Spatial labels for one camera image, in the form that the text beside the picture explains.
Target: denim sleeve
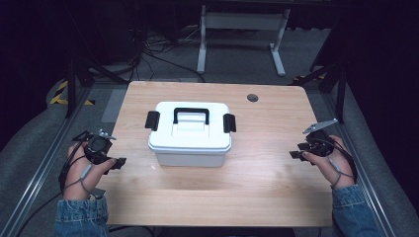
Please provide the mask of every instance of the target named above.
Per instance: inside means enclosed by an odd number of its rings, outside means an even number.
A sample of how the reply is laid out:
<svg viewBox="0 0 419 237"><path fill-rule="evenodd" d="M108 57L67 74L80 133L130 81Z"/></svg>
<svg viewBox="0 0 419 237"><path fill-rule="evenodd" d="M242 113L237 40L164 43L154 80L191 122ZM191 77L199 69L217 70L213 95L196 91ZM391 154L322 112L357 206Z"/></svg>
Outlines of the denim sleeve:
<svg viewBox="0 0 419 237"><path fill-rule="evenodd" d="M333 216L344 236L380 236L373 212L358 185L334 190L332 195Z"/></svg>
<svg viewBox="0 0 419 237"><path fill-rule="evenodd" d="M55 218L55 236L109 236L108 207L97 200L60 200Z"/></svg>

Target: container lid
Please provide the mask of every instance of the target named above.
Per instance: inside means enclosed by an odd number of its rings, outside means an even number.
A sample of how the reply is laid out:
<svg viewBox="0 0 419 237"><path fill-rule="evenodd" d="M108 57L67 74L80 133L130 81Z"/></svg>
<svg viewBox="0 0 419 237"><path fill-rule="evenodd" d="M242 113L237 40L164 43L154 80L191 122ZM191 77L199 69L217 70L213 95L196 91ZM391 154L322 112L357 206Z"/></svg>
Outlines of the container lid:
<svg viewBox="0 0 419 237"><path fill-rule="evenodd" d="M148 145L152 150L225 152L231 136L224 132L223 116L228 106L221 103L160 102L156 109L158 126L152 130Z"/></svg>

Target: gray carpet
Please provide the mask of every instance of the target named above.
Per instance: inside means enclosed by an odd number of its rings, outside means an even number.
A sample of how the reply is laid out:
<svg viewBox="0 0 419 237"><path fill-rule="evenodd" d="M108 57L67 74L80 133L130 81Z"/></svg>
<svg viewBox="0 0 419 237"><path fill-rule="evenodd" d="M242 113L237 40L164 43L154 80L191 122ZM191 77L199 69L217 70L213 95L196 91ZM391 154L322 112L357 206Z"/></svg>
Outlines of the gray carpet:
<svg viewBox="0 0 419 237"><path fill-rule="evenodd" d="M286 77L276 74L274 62L268 51L268 43L274 39L272 33L259 32L255 36L245 38L232 32L215 32L209 35L206 73L203 75L207 83L240 83L287 85L297 75L306 75L315 55L323 44L328 31L286 31L280 47ZM196 69L199 44L192 41L175 47L169 52L156 56L176 62L182 66ZM125 79L131 73L121 75ZM167 64L158 59L144 55L132 80L175 80L185 82L200 81L200 77L189 70ZM45 95L49 102L56 90L55 85ZM318 120L326 120L335 116L327 109L328 96L315 90L317 82L304 86L309 101ZM112 133L126 86L116 85L109 79L98 79L93 87L89 100L95 100L94 106L82 106L72 123L69 132L63 139L59 154L49 171L37 198L29 213L43 204L47 199L59 192L57 177L66 158L66 149L72 143L71 138L88 129L97 131L100 128ZM9 216L18 204L43 156L54 140L58 128L63 123L66 113L64 105L49 105L48 109L25 125L8 143L0 154L0 226L5 226ZM360 162L369 175L381 208L393 230L388 236L419 236L419 221L414 208L408 201L404 191L394 180L382 159L379 150L368 130L362 113L351 93L347 93L345 104L345 125ZM331 129L338 135L340 130ZM22 236L51 236L57 199L47 205L25 228ZM330 236L330 228L322 228L321 236ZM318 235L317 228L296 228L298 237ZM121 230L112 236L150 236L141 227Z"/></svg>

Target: white plastic box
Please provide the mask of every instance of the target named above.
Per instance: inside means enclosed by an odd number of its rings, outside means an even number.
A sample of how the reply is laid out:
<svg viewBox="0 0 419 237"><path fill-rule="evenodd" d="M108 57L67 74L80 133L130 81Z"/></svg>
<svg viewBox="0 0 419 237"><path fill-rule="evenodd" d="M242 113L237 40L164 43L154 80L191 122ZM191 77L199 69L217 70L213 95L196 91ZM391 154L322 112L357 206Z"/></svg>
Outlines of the white plastic box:
<svg viewBox="0 0 419 237"><path fill-rule="evenodd" d="M161 102L148 113L149 148L163 166L220 167L235 117L221 103Z"/></svg>

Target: black latch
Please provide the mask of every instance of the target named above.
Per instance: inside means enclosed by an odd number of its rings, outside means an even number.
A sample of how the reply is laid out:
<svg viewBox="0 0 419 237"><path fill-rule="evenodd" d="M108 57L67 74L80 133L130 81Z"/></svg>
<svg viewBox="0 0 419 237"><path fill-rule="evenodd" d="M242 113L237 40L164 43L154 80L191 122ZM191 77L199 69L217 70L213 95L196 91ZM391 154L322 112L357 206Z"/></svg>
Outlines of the black latch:
<svg viewBox="0 0 419 237"><path fill-rule="evenodd" d="M228 133L231 131L235 132L235 116L231 114L225 114L222 118L224 120L224 133Z"/></svg>
<svg viewBox="0 0 419 237"><path fill-rule="evenodd" d="M156 111L149 111L147 115L147 120L145 121L145 128L151 128L151 130L156 131L159 119L160 113Z"/></svg>

